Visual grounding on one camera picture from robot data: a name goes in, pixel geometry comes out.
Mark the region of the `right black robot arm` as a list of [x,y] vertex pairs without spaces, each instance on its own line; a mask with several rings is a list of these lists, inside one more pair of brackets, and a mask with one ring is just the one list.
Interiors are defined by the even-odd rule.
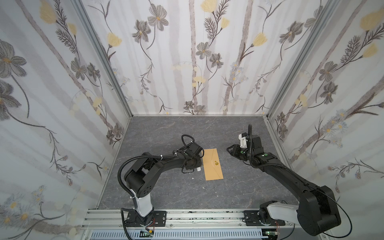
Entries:
[[271,224],[276,220],[291,222],[300,225],[311,236],[319,235],[342,223],[335,195],[330,188],[309,182],[284,165],[277,156],[265,152],[259,136],[241,134],[240,141],[240,144],[228,147],[227,152],[276,179],[299,202],[298,205],[277,201],[261,204],[261,223]]

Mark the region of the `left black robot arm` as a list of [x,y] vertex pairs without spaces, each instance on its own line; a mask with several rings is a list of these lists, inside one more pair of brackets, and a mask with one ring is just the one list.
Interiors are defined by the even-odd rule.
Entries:
[[118,170],[118,182],[134,202],[136,222],[147,226],[154,218],[150,193],[162,173],[181,169],[183,174],[194,172],[203,163],[205,150],[191,142],[170,155],[144,153],[124,162]]

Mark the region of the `brown kraft envelope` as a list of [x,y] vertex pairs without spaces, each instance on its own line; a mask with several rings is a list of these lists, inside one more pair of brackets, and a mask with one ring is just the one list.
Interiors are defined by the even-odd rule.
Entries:
[[203,167],[206,181],[224,179],[217,149],[205,150],[203,156]]

